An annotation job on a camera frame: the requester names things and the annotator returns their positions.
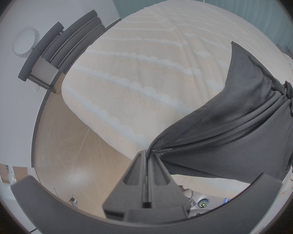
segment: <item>round mirror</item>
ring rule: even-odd
[[[30,26],[25,27],[16,34],[12,49],[17,56],[24,56],[34,48],[37,40],[36,30]]]

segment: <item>bed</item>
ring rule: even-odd
[[[222,91],[232,41],[281,83],[293,85],[293,61],[253,25],[207,3],[168,0],[129,15],[90,45],[67,73],[63,99],[103,140],[133,159]],[[248,186],[174,176],[183,185],[199,181],[198,189],[214,196],[233,197]]]

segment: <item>mattress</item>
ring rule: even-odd
[[[253,25],[207,3],[168,0],[129,15],[90,45],[67,73],[63,99],[103,140],[133,159],[222,91],[231,41],[281,83],[293,85],[293,63]],[[221,186],[221,179],[215,181]],[[237,191],[246,186],[237,184]]]

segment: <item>black cloth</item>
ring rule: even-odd
[[[283,180],[293,157],[293,88],[232,42],[225,88],[151,143],[171,174]]]

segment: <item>floor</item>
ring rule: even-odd
[[[78,208],[104,217],[102,203],[131,160],[86,126],[65,104],[62,75],[43,110],[35,143],[34,165],[41,184]]]

